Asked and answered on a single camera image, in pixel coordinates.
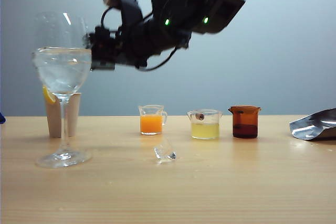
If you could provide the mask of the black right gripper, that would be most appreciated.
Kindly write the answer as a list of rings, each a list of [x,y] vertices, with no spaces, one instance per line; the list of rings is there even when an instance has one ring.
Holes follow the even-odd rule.
[[[107,9],[101,16],[100,25],[88,33],[91,49],[92,70],[114,70],[116,64],[134,66],[136,56],[131,52],[129,36],[131,28],[143,20],[137,0],[103,0]],[[104,25],[106,14],[112,9],[121,13],[122,23],[114,31]]]

